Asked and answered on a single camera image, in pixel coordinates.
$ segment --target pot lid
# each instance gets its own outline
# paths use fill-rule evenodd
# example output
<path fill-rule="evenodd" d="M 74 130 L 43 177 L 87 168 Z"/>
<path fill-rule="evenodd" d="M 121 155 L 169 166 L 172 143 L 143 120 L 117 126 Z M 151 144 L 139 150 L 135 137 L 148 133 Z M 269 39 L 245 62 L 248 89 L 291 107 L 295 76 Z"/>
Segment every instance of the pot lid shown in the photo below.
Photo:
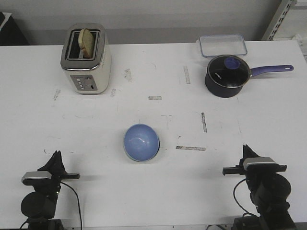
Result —
<path fill-rule="evenodd" d="M 233 55 L 213 58 L 207 67 L 207 73 L 215 83 L 227 88 L 242 87 L 250 78 L 247 63 Z"/>

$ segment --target gray wall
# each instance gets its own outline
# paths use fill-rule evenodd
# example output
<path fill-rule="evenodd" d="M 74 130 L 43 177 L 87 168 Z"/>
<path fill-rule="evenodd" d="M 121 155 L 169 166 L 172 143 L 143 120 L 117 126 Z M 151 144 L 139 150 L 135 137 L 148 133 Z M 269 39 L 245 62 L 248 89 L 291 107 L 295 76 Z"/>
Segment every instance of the gray wall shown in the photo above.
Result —
<path fill-rule="evenodd" d="M 281 0 L 0 0 L 32 45 L 63 44 L 75 23 L 100 23 L 111 44 L 261 40 Z"/>

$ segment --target bread slice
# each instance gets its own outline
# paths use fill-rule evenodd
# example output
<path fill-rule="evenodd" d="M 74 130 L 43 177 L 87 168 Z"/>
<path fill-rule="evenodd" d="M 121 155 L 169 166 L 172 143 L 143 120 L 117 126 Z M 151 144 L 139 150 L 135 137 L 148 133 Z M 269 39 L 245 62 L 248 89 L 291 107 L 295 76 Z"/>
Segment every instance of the bread slice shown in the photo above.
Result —
<path fill-rule="evenodd" d="M 95 46 L 94 36 L 88 29 L 82 29 L 79 33 L 78 43 L 84 58 L 92 58 Z"/>

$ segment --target toaster dial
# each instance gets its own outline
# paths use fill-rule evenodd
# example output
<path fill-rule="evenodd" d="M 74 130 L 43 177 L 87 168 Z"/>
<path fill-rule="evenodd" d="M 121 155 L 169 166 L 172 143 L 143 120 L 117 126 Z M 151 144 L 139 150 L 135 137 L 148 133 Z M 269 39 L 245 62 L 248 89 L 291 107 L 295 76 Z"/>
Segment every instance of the toaster dial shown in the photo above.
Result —
<path fill-rule="evenodd" d="M 97 91 L 92 75 L 71 75 L 71 79 L 79 91 Z"/>

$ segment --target saucepan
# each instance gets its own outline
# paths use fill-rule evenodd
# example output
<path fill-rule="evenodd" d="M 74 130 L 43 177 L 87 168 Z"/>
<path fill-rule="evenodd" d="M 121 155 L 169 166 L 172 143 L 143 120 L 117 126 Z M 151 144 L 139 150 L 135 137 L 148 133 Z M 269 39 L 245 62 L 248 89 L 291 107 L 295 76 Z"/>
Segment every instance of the saucepan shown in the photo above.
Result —
<path fill-rule="evenodd" d="M 250 69 L 248 64 L 237 56 L 219 55 L 207 67 L 205 84 L 208 90 L 218 97 L 237 95 L 251 77 L 268 72 L 292 71 L 292 65 L 262 66 Z"/>

